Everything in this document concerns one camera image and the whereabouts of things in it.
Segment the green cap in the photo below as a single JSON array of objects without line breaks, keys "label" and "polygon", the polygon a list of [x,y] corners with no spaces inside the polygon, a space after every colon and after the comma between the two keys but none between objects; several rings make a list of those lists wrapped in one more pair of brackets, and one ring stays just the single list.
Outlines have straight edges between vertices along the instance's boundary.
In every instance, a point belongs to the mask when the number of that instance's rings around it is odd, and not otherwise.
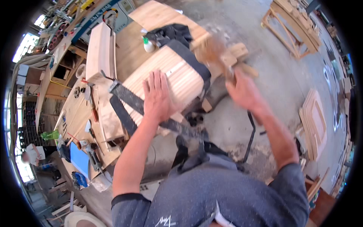
[{"label": "green cap", "polygon": [[142,39],[144,40],[144,44],[148,44],[149,43],[149,39],[147,37],[142,37]]}]

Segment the t-shirt sleeve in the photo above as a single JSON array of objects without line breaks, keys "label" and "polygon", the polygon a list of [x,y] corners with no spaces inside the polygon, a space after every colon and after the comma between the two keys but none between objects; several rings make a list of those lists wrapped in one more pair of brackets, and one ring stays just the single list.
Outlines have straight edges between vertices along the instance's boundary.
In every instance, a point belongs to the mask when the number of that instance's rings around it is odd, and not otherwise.
[{"label": "t-shirt sleeve", "polygon": [[295,221],[305,225],[309,218],[309,203],[300,165],[292,163],[284,166],[269,186],[284,200]]},{"label": "t-shirt sleeve", "polygon": [[150,204],[151,201],[139,193],[116,196],[111,202],[113,226],[144,226]]}]

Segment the man's right hand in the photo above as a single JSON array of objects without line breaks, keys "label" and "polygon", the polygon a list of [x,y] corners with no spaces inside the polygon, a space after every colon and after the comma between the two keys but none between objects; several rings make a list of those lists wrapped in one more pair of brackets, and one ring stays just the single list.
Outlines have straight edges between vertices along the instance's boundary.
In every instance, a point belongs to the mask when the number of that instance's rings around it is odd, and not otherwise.
[{"label": "man's right hand", "polygon": [[240,69],[235,69],[236,86],[226,81],[226,88],[233,101],[246,110],[255,113],[267,106],[260,91],[254,84],[252,78],[246,76]]}]

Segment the white bottle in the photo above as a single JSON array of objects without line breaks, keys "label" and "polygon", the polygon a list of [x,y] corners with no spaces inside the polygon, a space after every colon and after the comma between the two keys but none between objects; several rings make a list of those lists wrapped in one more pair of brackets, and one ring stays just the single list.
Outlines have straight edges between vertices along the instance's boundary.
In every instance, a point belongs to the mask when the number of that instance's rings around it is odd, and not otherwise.
[{"label": "white bottle", "polygon": [[144,40],[144,49],[146,52],[150,53],[153,52],[155,49],[154,44],[152,44],[152,42],[149,42],[149,39],[146,37],[142,37],[142,39]]}]

